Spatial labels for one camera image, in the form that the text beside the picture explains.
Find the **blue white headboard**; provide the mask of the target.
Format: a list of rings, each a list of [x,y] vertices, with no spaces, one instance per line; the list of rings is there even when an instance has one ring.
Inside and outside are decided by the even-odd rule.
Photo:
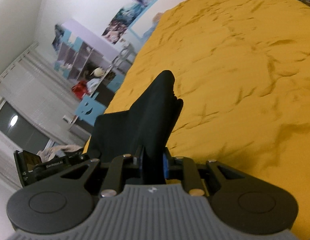
[[[158,13],[164,13],[185,0],[154,0],[132,22],[127,31],[139,42],[143,42],[144,33],[153,26],[153,19]]]

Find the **red bag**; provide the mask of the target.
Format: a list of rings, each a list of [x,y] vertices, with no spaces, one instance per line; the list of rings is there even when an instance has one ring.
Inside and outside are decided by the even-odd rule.
[[[71,88],[71,91],[75,94],[75,96],[82,100],[85,95],[90,95],[90,92],[87,88],[87,81],[81,80],[76,85]]]

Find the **purple blue shelf unit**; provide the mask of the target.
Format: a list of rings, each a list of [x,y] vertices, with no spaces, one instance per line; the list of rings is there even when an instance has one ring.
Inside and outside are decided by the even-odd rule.
[[[52,43],[57,53],[54,70],[65,79],[84,79],[84,72],[100,67],[107,70],[119,51],[105,38],[99,37],[75,20],[55,25]]]

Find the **dark desk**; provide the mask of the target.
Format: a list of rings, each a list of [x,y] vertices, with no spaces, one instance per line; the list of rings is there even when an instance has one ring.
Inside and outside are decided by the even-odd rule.
[[[130,42],[125,42],[119,55],[113,60],[104,75],[87,82],[87,88],[90,92],[89,96],[93,96],[96,92],[99,92],[96,100],[107,108],[114,98],[115,93],[121,87],[135,57],[136,52],[133,45]],[[92,133],[93,126],[80,120],[75,115],[69,130],[80,139],[87,140]]]

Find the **black pants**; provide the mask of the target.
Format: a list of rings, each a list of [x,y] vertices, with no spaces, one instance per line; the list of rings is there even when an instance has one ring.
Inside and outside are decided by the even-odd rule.
[[[89,157],[109,163],[141,149],[143,183],[165,183],[164,150],[183,108],[183,100],[174,94],[174,83],[173,73],[164,70],[130,109],[98,116],[88,145]]]

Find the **blue smiley chair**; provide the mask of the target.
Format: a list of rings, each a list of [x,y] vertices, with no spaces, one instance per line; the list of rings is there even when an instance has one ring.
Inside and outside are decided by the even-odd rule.
[[[96,92],[93,96],[84,95],[75,110],[75,115],[91,126],[94,126],[97,117],[103,115],[106,110],[106,106],[96,100],[98,95],[99,92]]]

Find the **cream round helmet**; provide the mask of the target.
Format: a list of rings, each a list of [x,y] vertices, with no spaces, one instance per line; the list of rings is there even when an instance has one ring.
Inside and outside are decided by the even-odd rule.
[[[96,68],[92,71],[91,76],[93,76],[94,78],[100,78],[104,75],[105,70],[102,68]]]

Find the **anime posters on wall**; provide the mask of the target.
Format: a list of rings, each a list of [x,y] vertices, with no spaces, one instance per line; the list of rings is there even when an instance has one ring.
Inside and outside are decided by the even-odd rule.
[[[103,32],[102,37],[107,39],[112,44],[116,44],[135,19],[153,1],[154,0],[130,0],[112,18]]]

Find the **white curtain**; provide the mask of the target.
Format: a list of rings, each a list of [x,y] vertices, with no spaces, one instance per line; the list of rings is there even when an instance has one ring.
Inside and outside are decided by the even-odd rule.
[[[35,48],[27,48],[0,74],[0,96],[26,121],[62,145],[84,145],[71,133],[64,116],[72,117],[79,100],[71,84]]]

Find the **yellow bed cover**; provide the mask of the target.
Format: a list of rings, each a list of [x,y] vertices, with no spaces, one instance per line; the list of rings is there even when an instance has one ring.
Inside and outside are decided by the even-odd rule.
[[[173,156],[215,159],[297,200],[310,239],[310,7],[298,0],[186,0],[161,17],[107,113],[170,70],[184,101]]]

